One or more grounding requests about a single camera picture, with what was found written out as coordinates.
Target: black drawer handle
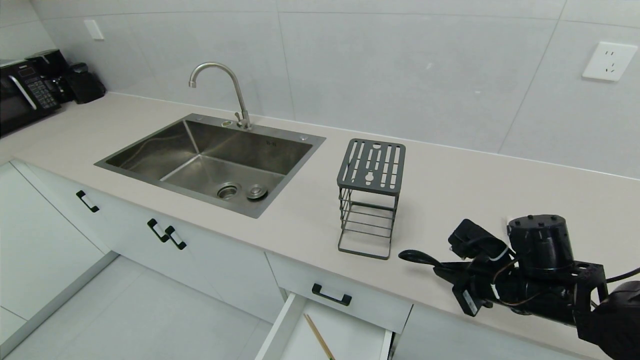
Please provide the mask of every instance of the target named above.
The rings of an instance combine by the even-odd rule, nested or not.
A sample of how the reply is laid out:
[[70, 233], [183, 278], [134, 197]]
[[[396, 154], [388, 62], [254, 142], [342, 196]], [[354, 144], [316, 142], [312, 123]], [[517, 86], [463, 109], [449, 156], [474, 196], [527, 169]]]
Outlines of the black drawer handle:
[[344, 305], [344, 306], [349, 306], [349, 304], [351, 303], [351, 296], [344, 294], [342, 296], [342, 300], [338, 300], [338, 299], [334, 299], [331, 296], [325, 295], [323, 293], [320, 292], [320, 290], [322, 290], [322, 285], [320, 284], [314, 284], [314, 287], [311, 288], [311, 292], [318, 295], [319, 297], [323, 297], [325, 299], [331, 300], [333, 302], [337, 302], [340, 305]]
[[[171, 241], [173, 241], [173, 244], [175, 245], [175, 247], [178, 248], [178, 250], [182, 250], [182, 249], [187, 247], [187, 243], [182, 241], [182, 239], [180, 239], [180, 236], [178, 236], [178, 233], [175, 232], [175, 228], [173, 226], [167, 227], [166, 230], [164, 231], [164, 233], [167, 236], [169, 236], [169, 239], [171, 239]], [[178, 240], [180, 240], [180, 242], [175, 241], [174, 237], [178, 238]]]
[[164, 234], [164, 235], [160, 236], [160, 234], [158, 234], [158, 232], [155, 229], [155, 226], [157, 224], [158, 224], [158, 222], [154, 218], [147, 222], [147, 225], [149, 226], [149, 229], [151, 229], [151, 231], [153, 231], [154, 234], [156, 234], [156, 236], [160, 239], [161, 242], [166, 243], [167, 240], [169, 240], [169, 236], [167, 234]]
[[80, 199], [80, 201], [82, 201], [82, 203], [83, 203], [83, 204], [84, 204], [84, 205], [85, 205], [89, 210], [91, 210], [91, 212], [92, 212], [92, 213], [97, 213], [97, 212], [98, 212], [98, 210], [100, 209], [100, 208], [98, 208], [96, 205], [91, 206], [91, 205], [87, 204], [87, 203], [86, 203], [86, 201], [84, 201], [83, 197], [85, 197], [85, 196], [86, 196], [86, 194], [84, 193], [84, 191], [82, 191], [82, 190], [78, 191], [78, 192], [76, 193], [76, 196], [78, 197], [78, 199]]

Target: electrical outlet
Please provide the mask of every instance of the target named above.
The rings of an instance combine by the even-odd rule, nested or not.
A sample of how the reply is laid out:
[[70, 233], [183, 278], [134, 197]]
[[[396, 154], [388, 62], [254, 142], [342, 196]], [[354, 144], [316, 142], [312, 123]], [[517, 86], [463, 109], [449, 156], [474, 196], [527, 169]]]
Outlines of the electrical outlet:
[[102, 36], [102, 32], [95, 20], [85, 20], [84, 25], [86, 26], [86, 29], [89, 30], [89, 35], [91, 35], [92, 39], [104, 40], [104, 36]]
[[600, 42], [582, 77], [618, 81], [637, 50], [635, 45]]

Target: kitchen sink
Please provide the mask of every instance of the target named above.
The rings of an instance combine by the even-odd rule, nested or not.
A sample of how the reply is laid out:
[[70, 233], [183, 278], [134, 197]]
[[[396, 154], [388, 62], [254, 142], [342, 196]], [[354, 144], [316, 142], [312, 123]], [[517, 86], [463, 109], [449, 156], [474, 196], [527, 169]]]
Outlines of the kitchen sink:
[[96, 165], [258, 218], [323, 141], [190, 114]]

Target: metal wire rack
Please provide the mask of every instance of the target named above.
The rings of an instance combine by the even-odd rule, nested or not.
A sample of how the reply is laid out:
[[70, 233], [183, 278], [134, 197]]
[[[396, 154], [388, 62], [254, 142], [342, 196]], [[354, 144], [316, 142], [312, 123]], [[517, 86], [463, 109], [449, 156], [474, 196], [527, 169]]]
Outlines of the metal wire rack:
[[342, 223], [339, 251], [389, 258], [404, 150], [398, 143], [364, 139], [349, 142], [337, 179]]

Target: drawer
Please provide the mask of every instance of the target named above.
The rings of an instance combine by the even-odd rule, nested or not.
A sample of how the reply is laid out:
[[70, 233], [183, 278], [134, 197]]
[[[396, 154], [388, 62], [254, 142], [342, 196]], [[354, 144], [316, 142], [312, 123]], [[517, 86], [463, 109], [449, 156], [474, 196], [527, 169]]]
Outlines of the drawer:
[[267, 254], [279, 287], [384, 329], [402, 333], [413, 304], [345, 277]]
[[327, 360], [304, 314], [336, 359], [387, 360], [393, 332], [290, 293], [255, 360]]

